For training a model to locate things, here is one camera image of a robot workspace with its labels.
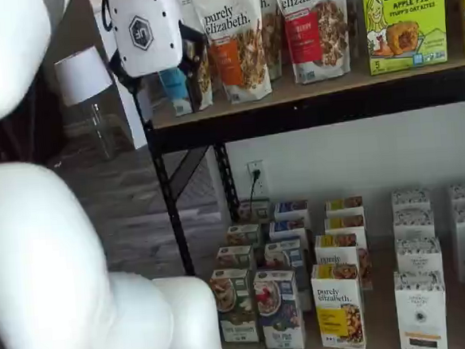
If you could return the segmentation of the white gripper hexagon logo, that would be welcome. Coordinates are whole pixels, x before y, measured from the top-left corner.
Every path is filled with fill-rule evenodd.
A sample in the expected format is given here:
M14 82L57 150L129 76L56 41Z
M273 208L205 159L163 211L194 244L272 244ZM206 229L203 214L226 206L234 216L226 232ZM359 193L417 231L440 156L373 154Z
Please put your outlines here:
M180 23L178 0L107 0L116 51L108 68L126 90L137 95L142 76L179 67L198 73L205 35Z

